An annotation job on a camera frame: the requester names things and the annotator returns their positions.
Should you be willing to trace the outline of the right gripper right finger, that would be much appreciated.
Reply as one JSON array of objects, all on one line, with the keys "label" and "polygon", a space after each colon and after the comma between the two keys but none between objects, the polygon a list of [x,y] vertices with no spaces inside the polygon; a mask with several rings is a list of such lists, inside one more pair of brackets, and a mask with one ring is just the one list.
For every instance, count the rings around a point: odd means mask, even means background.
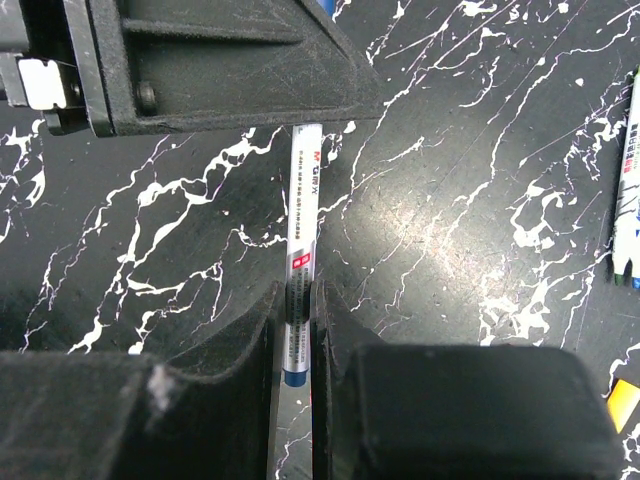
[{"label": "right gripper right finger", "polygon": [[614,479],[622,448],[584,363],[549,347],[394,344],[310,293],[317,479]]}]

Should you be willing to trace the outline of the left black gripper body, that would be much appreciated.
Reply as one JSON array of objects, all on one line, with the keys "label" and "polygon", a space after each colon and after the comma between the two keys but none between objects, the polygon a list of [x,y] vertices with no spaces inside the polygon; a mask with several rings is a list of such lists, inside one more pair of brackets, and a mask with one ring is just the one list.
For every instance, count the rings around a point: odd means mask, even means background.
[{"label": "left black gripper body", "polygon": [[1,3],[1,99],[41,113],[54,135],[100,133],[97,5]]}]

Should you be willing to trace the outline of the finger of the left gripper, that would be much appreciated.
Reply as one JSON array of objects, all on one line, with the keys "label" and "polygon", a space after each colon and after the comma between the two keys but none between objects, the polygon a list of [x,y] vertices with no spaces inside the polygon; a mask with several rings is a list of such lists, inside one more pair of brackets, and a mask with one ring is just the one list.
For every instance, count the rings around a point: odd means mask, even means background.
[{"label": "finger of the left gripper", "polygon": [[99,136],[370,119],[381,81],[315,1],[67,1]]}]

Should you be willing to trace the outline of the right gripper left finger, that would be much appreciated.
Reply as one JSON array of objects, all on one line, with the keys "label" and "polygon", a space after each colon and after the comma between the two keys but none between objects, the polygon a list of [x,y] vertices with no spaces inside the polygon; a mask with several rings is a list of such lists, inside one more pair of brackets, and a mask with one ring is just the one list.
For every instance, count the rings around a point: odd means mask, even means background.
[{"label": "right gripper left finger", "polygon": [[274,467],[283,286],[163,360],[3,353],[5,479],[265,479]]}]

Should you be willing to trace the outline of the yellow pen cap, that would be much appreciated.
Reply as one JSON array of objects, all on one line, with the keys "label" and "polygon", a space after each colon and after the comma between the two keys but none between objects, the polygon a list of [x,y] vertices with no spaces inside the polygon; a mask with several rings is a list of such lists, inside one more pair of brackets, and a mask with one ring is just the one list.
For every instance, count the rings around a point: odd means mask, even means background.
[{"label": "yellow pen cap", "polygon": [[617,433],[621,433],[639,404],[640,389],[624,379],[617,379],[607,398],[607,409]]}]

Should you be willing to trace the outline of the white pen green cap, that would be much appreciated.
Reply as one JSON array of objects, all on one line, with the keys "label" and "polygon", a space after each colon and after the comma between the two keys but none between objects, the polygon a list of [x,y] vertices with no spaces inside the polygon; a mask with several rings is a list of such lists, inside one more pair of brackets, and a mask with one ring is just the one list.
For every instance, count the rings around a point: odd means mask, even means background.
[{"label": "white pen green cap", "polygon": [[614,284],[622,285],[631,270],[633,217],[639,208],[639,71],[633,76],[613,226]]}]

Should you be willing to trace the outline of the white pen light-blue cap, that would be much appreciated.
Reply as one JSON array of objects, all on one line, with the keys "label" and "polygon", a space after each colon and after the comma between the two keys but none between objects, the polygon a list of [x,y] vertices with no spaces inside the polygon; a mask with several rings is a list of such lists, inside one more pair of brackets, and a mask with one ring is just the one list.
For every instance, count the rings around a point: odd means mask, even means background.
[{"label": "white pen light-blue cap", "polygon": [[640,212],[639,208],[636,208],[635,215],[633,217],[632,228],[632,243],[630,246],[630,260],[631,260],[631,279],[632,287],[636,290],[640,289]]}]

